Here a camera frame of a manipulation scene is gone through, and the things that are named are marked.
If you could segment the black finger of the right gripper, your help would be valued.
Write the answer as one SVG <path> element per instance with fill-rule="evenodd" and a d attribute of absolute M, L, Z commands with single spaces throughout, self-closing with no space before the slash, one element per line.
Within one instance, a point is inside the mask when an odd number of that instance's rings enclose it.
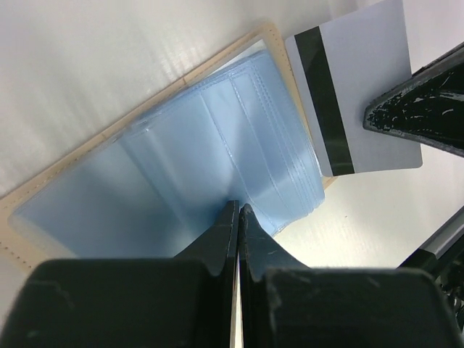
<path fill-rule="evenodd" d="M 463 45 L 365 108 L 362 126 L 463 156 Z"/>

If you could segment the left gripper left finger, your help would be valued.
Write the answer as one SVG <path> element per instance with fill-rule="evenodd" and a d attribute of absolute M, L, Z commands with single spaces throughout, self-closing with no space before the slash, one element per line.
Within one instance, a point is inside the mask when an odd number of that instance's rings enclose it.
<path fill-rule="evenodd" d="M 17 295 L 3 347 L 229 347 L 239 203 L 171 258 L 41 263 Z"/>

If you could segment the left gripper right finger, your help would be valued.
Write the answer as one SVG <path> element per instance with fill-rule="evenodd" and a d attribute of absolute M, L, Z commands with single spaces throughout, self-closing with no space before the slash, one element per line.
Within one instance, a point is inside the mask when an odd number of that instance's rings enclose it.
<path fill-rule="evenodd" d="M 416 249 L 398 268 L 309 268 L 239 215 L 245 347 L 461 347 L 463 240 Z"/>

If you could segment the white card magnetic stripe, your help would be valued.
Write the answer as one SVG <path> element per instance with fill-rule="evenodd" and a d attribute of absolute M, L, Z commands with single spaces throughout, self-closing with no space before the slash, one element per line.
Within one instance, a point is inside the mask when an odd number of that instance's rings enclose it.
<path fill-rule="evenodd" d="M 365 108 L 411 77 L 402 1 L 380 1 L 285 40 L 325 177 L 418 168 L 421 146 L 365 130 Z"/>

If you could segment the beige card holder wallet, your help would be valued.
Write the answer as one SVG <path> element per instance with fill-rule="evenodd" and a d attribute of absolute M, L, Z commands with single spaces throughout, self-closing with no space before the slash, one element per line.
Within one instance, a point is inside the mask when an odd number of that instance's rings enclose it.
<path fill-rule="evenodd" d="M 171 257 L 225 203 L 275 234 L 307 216 L 320 173 L 283 39 L 264 22 L 1 200 L 1 255 Z"/>

